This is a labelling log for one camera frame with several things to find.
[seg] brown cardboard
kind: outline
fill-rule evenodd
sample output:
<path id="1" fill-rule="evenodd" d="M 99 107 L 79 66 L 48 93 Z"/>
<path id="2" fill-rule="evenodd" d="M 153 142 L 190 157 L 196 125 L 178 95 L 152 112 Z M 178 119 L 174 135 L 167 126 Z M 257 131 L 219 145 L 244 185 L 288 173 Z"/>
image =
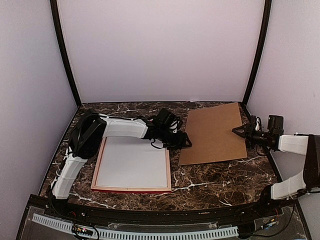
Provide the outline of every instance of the brown cardboard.
<path id="1" fill-rule="evenodd" d="M 189 111 L 185 131 L 192 147 L 182 149 L 179 165 L 246 158 L 245 140 L 232 132 L 241 125 L 236 102 Z"/>

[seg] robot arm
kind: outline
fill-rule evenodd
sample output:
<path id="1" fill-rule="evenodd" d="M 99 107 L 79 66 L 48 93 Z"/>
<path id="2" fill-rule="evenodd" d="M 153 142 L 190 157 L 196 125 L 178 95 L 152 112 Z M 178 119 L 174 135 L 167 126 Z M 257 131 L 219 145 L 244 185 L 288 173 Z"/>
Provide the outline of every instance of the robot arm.
<path id="1" fill-rule="evenodd" d="M 303 170 L 289 179 L 267 186 L 261 196 L 271 200 L 285 200 L 293 196 L 301 196 L 320 187 L 320 135 L 283 135 L 282 116 L 270 115 L 268 132 L 261 129 L 261 120 L 252 116 L 251 123 L 244 124 L 232 130 L 238 136 L 245 138 L 247 147 L 256 145 L 267 146 L 274 151 L 304 155 Z"/>
<path id="2" fill-rule="evenodd" d="M 187 133 L 180 130 L 181 125 L 180 118 L 165 108 L 152 119 L 143 116 L 114 117 L 88 110 L 72 130 L 64 160 L 51 184 L 52 195 L 60 200 L 69 197 L 78 173 L 87 160 L 96 155 L 102 138 L 126 136 L 154 141 L 158 139 L 168 149 L 191 147 Z"/>

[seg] brown marble surface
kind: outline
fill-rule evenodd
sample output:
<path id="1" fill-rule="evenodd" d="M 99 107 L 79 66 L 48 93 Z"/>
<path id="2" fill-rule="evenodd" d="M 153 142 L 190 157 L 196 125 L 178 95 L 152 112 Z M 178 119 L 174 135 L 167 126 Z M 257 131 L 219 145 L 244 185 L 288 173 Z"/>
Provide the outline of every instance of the brown marble surface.
<path id="1" fill-rule="evenodd" d="M 52 162 L 41 196 L 46 196 L 48 185 L 55 178 L 58 165 L 63 160 L 72 127 L 88 109 L 99 113 L 119 116 L 145 117 L 155 115 L 167 108 L 183 119 L 185 127 L 189 110 L 214 107 L 223 102 L 129 102 L 129 103 L 88 103 L 78 110 L 71 128 L 58 148 Z M 240 109 L 242 122 L 247 122 Z M 179 166 L 179 150 L 170 151 L 171 193 L 137 194 L 105 193 L 91 190 L 91 182 L 98 155 L 88 160 L 71 188 L 69 202 L 86 206 L 120 210 L 181 211 L 200 210 L 252 203 L 259 199 L 263 188 L 276 183 L 272 167 L 265 156 L 259 156 L 252 149 L 247 150 L 248 158 L 219 163 Z"/>

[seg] cable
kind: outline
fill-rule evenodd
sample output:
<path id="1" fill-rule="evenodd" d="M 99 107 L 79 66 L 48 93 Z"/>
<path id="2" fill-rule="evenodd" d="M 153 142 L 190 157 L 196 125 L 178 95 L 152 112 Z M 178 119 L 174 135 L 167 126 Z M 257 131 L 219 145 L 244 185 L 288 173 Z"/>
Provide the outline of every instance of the cable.
<path id="1" fill-rule="evenodd" d="M 261 154 L 261 153 L 258 151 L 258 145 L 255 146 L 255 152 L 256 152 L 256 154 L 258 154 L 260 157 L 265 157 L 265 156 L 267 156 L 267 153 Z"/>
<path id="2" fill-rule="evenodd" d="M 154 147 L 155 149 L 163 149 L 164 148 L 164 146 L 163 147 L 158 147 L 158 146 L 154 145 L 155 142 L 156 142 L 156 139 L 154 138 L 152 140 L 152 142 L 150 143 L 152 147 Z"/>
<path id="3" fill-rule="evenodd" d="M 320 194 L 320 191 L 307 191 L 308 194 Z"/>
<path id="4" fill-rule="evenodd" d="M 239 233 L 239 235 L 241 235 L 241 236 L 250 236 L 250 237 L 251 237 L 251 236 L 256 236 L 256 237 L 262 237 L 262 238 L 271 238 L 271 237 L 274 237 L 274 236 L 282 233 L 284 230 L 287 229 L 287 227 L 289 226 L 289 224 L 290 224 L 290 222 L 291 222 L 291 219 L 292 219 L 292 217 L 293 217 L 293 215 L 294 215 L 295 210 L 296 210 L 296 204 L 293 204 L 292 212 L 291 212 L 291 215 L 290 215 L 290 218 L 289 218 L 287 224 L 286 224 L 280 231 L 278 231 L 278 232 L 276 232 L 276 233 L 274 233 L 274 234 L 271 234 L 271 235 L 254 234 L 254 233 L 256 233 L 256 232 L 258 232 L 259 230 L 262 230 L 262 229 L 257 229 L 256 231 L 254 231 L 254 232 L 249 232 L 249 233 L 241 233 L 241 232 L 238 232 L 238 233 Z"/>
<path id="5" fill-rule="evenodd" d="M 89 226 L 90 226 L 91 228 L 93 228 L 93 229 L 95 230 L 95 232 L 96 232 L 96 236 L 97 236 L 96 240 L 99 240 L 99 239 L 100 239 L 99 231 L 98 231 L 98 230 L 96 229 L 96 227 L 93 226 L 91 223 L 88 223 L 88 222 L 85 222 L 85 221 L 81 221 L 81 220 L 79 220 L 79 219 L 74 219 L 74 218 L 71 218 L 71 217 L 68 217 L 68 216 L 64 216 L 64 215 L 62 215 L 61 213 L 59 213 L 59 212 L 57 211 L 57 209 L 55 208 L 55 206 L 54 206 L 54 204 L 53 204 L 53 202 L 52 202 L 52 189 L 53 189 L 54 186 L 56 185 L 56 182 L 57 182 L 57 181 L 55 181 L 55 182 L 53 183 L 52 188 L 51 188 L 51 189 L 48 191 L 48 193 L 47 193 L 49 205 L 52 207 L 53 211 L 54 211 L 57 215 L 59 215 L 61 218 L 66 219 L 66 220 L 70 220 L 70 221 L 72 222 L 72 224 L 75 224 L 74 222 L 75 222 L 75 221 L 78 221 L 79 223 L 83 223 L 83 224 L 85 224 L 86 226 L 89 225 Z"/>
<path id="6" fill-rule="evenodd" d="M 277 210 L 276 208 L 275 208 L 274 210 L 275 210 L 275 212 L 276 212 L 276 218 L 278 218 L 278 217 L 279 217 L 278 210 Z"/>

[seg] cardboard sheet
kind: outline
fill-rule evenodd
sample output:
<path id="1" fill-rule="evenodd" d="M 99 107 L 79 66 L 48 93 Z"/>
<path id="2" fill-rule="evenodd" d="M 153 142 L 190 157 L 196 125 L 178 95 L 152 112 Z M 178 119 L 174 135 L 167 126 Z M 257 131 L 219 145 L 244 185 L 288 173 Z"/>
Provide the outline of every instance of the cardboard sheet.
<path id="1" fill-rule="evenodd" d="M 91 189 L 111 192 L 170 192 L 166 149 L 149 140 L 115 136 L 102 140 Z"/>
<path id="2" fill-rule="evenodd" d="M 192 147 L 182 149 L 179 165 L 246 158 L 245 140 L 232 132 L 241 125 L 236 102 L 189 111 L 185 131 Z"/>

